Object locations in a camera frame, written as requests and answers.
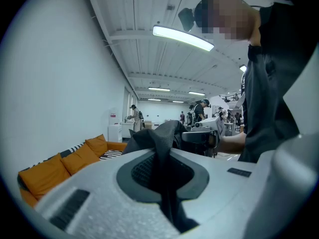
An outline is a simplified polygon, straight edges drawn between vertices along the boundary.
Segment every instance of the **black t-shirt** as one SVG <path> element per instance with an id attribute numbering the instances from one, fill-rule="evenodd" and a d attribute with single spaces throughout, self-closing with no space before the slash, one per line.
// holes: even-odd
<path id="1" fill-rule="evenodd" d="M 197 119 L 197 121 L 201 121 L 201 117 L 199 116 L 200 114 L 202 114 L 204 116 L 204 108 L 201 106 L 201 104 L 198 104 L 195 107 L 195 118 Z"/>
<path id="2" fill-rule="evenodd" d="M 223 119 L 222 119 L 222 116 L 224 115 L 224 113 L 223 113 L 222 111 L 220 111 L 218 114 L 219 114 L 219 116 L 220 116 L 220 120 L 223 120 Z"/>
<path id="3" fill-rule="evenodd" d="M 283 95 L 298 78 L 316 41 L 304 38 L 309 24 L 296 20 L 295 6 L 274 3 L 261 8 L 261 47 L 249 46 L 242 79 L 245 149 L 239 161 L 256 163 L 299 131 Z"/>

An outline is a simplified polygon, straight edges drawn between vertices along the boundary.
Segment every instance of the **fluorescent light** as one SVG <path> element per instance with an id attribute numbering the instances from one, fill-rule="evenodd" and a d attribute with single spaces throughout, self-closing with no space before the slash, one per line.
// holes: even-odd
<path id="1" fill-rule="evenodd" d="M 197 92 L 192 92 L 192 91 L 190 91 L 190 92 L 188 92 L 189 94 L 194 94 L 194 95 L 200 95 L 200 96 L 205 96 L 205 94 L 203 94 L 203 93 L 197 93 Z"/>
<path id="2" fill-rule="evenodd" d="M 162 88 L 149 88 L 149 90 L 162 90 L 162 91 L 170 91 L 170 89 L 162 89 Z"/>
<path id="3" fill-rule="evenodd" d="M 242 65 L 239 67 L 240 70 L 242 70 L 243 72 L 245 72 L 247 70 L 247 66 Z"/>
<path id="4" fill-rule="evenodd" d="M 184 33 L 182 31 L 178 31 L 178 30 L 171 29 L 168 27 L 154 26 L 153 27 L 153 35 L 185 42 L 185 43 L 188 43 L 190 45 L 196 46 L 198 48 L 201 48 L 201 49 L 204 49 L 207 51 L 210 51 L 212 48 L 214 48 L 214 45 L 212 45 L 211 43 L 209 43 L 203 39 L 200 39 L 194 35 Z"/>

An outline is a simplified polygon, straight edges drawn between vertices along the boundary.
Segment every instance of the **orange cushion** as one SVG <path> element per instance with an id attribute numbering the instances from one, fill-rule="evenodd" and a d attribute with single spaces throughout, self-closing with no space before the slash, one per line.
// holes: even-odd
<path id="1" fill-rule="evenodd" d="M 19 172 L 19 175 L 37 200 L 40 200 L 52 188 L 70 177 L 61 162 L 60 153 L 48 161 Z"/>
<path id="2" fill-rule="evenodd" d="M 102 156 L 108 151 L 108 144 L 105 141 L 104 135 L 99 135 L 95 138 L 85 140 L 85 143 L 90 147 L 91 150 L 93 150 L 97 157 Z"/>
<path id="3" fill-rule="evenodd" d="M 36 203 L 38 202 L 37 199 L 30 192 L 22 188 L 20 188 L 20 193 L 21 193 L 22 199 L 31 207 L 34 207 Z"/>
<path id="4" fill-rule="evenodd" d="M 98 161 L 100 161 L 100 159 L 86 143 L 74 153 L 62 158 L 63 165 L 71 175 Z"/>

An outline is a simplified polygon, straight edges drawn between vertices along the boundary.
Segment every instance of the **ceiling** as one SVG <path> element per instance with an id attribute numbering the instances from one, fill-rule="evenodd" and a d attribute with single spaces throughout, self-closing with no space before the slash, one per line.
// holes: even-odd
<path id="1" fill-rule="evenodd" d="M 190 103 L 198 96 L 224 95 L 240 89 L 247 65 L 248 43 L 210 40 L 204 51 L 191 45 L 152 35 L 155 24 L 182 30 L 177 14 L 200 0 L 90 0 L 113 55 L 139 100 L 159 98 Z M 273 0 L 244 0 L 270 6 Z M 171 89 L 150 91 L 148 87 Z"/>

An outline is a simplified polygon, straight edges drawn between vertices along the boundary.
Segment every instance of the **sofa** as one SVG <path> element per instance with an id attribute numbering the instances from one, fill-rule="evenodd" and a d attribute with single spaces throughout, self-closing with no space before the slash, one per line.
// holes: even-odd
<path id="1" fill-rule="evenodd" d="M 55 186 L 90 164 L 122 155 L 126 146 L 99 135 L 20 171 L 17 180 L 22 199 L 34 207 Z"/>

